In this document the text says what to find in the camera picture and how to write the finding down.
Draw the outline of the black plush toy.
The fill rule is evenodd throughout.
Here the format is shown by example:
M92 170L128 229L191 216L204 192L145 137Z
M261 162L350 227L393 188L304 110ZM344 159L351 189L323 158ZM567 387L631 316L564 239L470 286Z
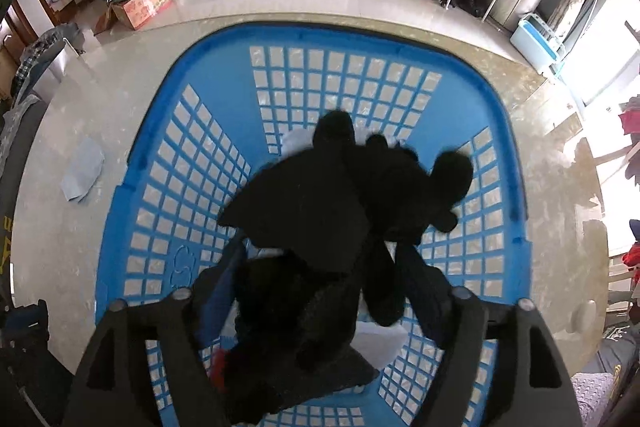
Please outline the black plush toy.
M428 228L452 231L472 179L468 155L445 150L425 169L409 147L302 150L260 170L219 219L258 251L233 274L239 311L323 312L336 326L366 306L375 323L397 323L406 292L388 248L416 246ZM349 359L311 375L220 372L218 388L231 424L257 424L377 373Z

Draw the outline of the white chunky knit blanket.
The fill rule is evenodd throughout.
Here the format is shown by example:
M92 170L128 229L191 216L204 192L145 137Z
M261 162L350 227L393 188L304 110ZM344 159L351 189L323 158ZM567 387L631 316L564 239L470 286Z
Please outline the white chunky knit blanket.
M405 150L401 143L390 141L384 134L355 126L352 117L344 110L331 110L318 120L314 129L294 129L285 133L282 155L291 156L302 150L345 155L352 153L357 146L372 147L373 150Z

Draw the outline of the white folded towel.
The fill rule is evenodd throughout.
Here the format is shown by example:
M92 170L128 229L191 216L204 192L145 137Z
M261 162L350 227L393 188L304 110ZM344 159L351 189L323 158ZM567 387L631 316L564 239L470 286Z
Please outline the white folded towel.
M213 368L224 373L290 373L311 375L349 359L369 371L382 369L398 355L408 339L398 325L381 326L337 317L337 325L323 312L278 310L236 314L238 343L220 349Z

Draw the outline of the light blue cloth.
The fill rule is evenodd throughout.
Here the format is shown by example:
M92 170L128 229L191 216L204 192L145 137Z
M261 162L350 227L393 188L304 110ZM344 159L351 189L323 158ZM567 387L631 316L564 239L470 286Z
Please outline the light blue cloth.
M70 158L60 187L67 202L79 202L87 196L102 172L104 153L90 136L83 139Z

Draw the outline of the grey chair cover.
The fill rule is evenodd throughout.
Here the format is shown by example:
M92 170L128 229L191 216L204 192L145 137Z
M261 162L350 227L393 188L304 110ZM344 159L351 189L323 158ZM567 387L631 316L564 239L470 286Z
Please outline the grey chair cover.
M18 190L47 103L35 95L3 116L1 132L1 300L12 305L11 239Z

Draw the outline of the blue plastic basket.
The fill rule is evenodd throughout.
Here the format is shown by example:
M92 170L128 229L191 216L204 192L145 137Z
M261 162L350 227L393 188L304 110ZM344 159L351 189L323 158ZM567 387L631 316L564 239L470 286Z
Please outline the blue plastic basket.
M171 66L107 215L74 426L521 426L520 160L457 57L240 25Z

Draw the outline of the blue white storage bin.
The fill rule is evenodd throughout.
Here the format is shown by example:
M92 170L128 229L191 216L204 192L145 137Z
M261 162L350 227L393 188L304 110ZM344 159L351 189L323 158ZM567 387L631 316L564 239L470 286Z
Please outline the blue white storage bin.
M536 13L518 21L510 43L538 75L551 76L566 54L561 39Z

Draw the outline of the cardboard box with red print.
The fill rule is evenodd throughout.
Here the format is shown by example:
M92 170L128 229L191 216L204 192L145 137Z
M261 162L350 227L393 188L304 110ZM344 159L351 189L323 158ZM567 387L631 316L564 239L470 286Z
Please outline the cardboard box with red print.
M122 24L131 30L138 30L170 2L171 0L126 0L114 3L112 9Z

